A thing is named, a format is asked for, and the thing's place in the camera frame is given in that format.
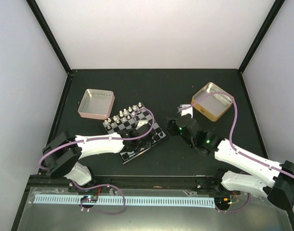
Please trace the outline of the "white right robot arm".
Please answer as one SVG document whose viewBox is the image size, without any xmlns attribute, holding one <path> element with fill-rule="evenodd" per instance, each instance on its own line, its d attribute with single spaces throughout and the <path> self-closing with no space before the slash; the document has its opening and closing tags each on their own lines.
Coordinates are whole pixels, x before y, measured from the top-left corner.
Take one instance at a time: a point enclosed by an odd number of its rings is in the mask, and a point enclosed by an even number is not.
<svg viewBox="0 0 294 231">
<path fill-rule="evenodd" d="M 203 131 L 190 114 L 166 119 L 167 131 L 180 136 L 200 156 L 212 154 L 218 161 L 228 163 L 244 171 L 244 174 L 225 172 L 211 182 L 217 194 L 243 191 L 265 197 L 282 210 L 294 206 L 294 163 L 271 161 L 235 146 L 212 132 Z"/>
</svg>

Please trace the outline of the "black frame post left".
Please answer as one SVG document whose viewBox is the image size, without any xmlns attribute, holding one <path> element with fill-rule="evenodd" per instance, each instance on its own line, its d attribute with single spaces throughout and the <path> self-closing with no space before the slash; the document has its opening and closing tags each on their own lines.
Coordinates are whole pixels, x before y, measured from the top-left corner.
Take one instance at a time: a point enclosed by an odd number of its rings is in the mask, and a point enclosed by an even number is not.
<svg viewBox="0 0 294 231">
<path fill-rule="evenodd" d="M 53 34 L 51 31 L 40 7 L 38 6 L 37 2 L 35 0 L 26 0 L 29 8 L 31 9 L 33 15 L 35 16 L 38 24 L 40 25 L 42 31 L 44 32 L 48 42 L 50 43 L 51 47 L 53 48 L 53 51 L 55 52 L 57 58 L 59 59 L 62 67 L 64 68 L 65 72 L 68 74 L 71 72 L 71 68 Z"/>
</svg>

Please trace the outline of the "pink metal tin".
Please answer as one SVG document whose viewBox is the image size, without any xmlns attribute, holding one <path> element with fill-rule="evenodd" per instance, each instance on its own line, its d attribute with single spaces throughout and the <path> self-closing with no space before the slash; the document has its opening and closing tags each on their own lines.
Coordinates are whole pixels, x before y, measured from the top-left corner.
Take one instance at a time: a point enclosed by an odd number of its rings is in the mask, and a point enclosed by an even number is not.
<svg viewBox="0 0 294 231">
<path fill-rule="evenodd" d="M 78 113 L 82 118 L 105 120 L 111 114 L 114 100 L 113 91 L 86 89 Z"/>
</svg>

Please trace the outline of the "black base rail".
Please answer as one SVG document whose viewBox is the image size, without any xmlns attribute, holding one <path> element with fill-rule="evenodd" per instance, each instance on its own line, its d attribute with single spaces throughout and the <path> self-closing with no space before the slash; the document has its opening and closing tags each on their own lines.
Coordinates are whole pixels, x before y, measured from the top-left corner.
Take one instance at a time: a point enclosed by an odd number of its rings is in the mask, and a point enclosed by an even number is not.
<svg viewBox="0 0 294 231">
<path fill-rule="evenodd" d="M 241 194 L 236 189 L 226 190 L 220 184 L 219 176 L 94 176 L 94 179 L 83 185 L 83 188 L 87 189 L 100 184 L 110 184 L 120 189 L 192 190 L 202 195 Z M 85 192 L 78 189 L 71 180 L 53 179 L 45 175 L 31 175 L 26 188 L 30 189 L 31 187 L 62 187 L 68 188 L 70 192 Z"/>
</svg>

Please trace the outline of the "black frame post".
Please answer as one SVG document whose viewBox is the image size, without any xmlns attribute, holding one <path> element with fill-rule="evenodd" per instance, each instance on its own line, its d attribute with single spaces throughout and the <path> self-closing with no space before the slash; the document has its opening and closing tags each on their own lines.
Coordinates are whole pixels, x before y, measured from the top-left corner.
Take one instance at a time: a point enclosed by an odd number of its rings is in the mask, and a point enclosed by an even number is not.
<svg viewBox="0 0 294 231">
<path fill-rule="evenodd" d="M 277 14 L 279 13 L 280 9 L 282 8 L 285 0 L 275 0 L 271 9 L 269 10 L 266 18 L 264 19 L 258 33 L 256 34 L 249 50 L 247 51 L 243 61 L 241 62 L 238 71 L 239 73 L 243 74 L 246 70 L 247 66 L 249 65 L 251 59 L 253 58 L 256 50 L 258 49 L 260 43 L 262 42 L 263 38 L 265 37 L 266 33 L 268 32 L 270 26 L 272 25 L 273 21 L 275 20 Z"/>
<path fill-rule="evenodd" d="M 53 48 L 53 51 L 55 52 L 57 58 L 59 59 L 62 67 L 64 68 L 65 72 L 68 74 L 71 72 L 71 68 L 53 34 L 51 31 L 40 7 L 38 6 L 37 2 L 35 0 L 26 0 L 29 8 L 31 9 L 33 15 L 35 16 L 38 24 L 40 25 L 42 31 L 44 32 L 48 42 L 50 43 L 51 47 Z"/>
</svg>

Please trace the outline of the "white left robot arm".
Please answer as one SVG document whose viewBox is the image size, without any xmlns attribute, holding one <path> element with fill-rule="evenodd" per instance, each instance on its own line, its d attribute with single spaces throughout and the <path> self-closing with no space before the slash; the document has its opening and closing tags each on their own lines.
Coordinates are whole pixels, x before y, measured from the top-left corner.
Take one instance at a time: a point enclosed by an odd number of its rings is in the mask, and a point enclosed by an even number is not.
<svg viewBox="0 0 294 231">
<path fill-rule="evenodd" d="M 68 140 L 62 135 L 59 146 L 49 146 L 38 162 L 38 167 L 47 170 L 51 178 L 65 177 L 80 186 L 85 192 L 96 187 L 89 167 L 78 160 L 98 154 L 135 152 L 141 148 L 150 148 L 155 131 L 149 124 L 140 128 L 119 130 L 102 136 L 76 136 Z"/>
</svg>

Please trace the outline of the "gold metal tin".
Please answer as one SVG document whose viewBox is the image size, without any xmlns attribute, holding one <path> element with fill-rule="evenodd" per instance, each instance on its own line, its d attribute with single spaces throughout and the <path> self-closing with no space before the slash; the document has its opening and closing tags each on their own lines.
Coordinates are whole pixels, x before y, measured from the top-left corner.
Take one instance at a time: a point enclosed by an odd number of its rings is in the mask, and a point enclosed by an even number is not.
<svg viewBox="0 0 294 231">
<path fill-rule="evenodd" d="M 191 104 L 199 101 L 194 108 L 212 122 L 216 122 L 232 105 L 232 100 L 225 94 L 212 94 L 225 92 L 216 84 L 209 82 L 192 97 Z"/>
</svg>

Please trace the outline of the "black frame post right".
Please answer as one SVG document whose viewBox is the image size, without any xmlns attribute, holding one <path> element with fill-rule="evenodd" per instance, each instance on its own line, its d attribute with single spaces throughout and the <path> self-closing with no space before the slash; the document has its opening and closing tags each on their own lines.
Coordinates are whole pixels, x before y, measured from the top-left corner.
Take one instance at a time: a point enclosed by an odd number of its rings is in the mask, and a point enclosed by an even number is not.
<svg viewBox="0 0 294 231">
<path fill-rule="evenodd" d="M 280 9 L 282 8 L 285 0 L 275 0 L 271 9 L 269 10 L 266 18 L 264 19 L 258 33 L 256 34 L 249 50 L 247 51 L 243 61 L 241 62 L 238 71 L 239 73 L 243 74 L 246 70 L 247 66 L 249 65 L 251 59 L 253 58 L 256 50 L 258 49 L 260 43 L 262 42 L 263 38 L 265 37 L 266 33 L 268 32 L 270 26 L 272 25 L 273 21 L 275 20 L 277 14 L 279 13 Z"/>
</svg>

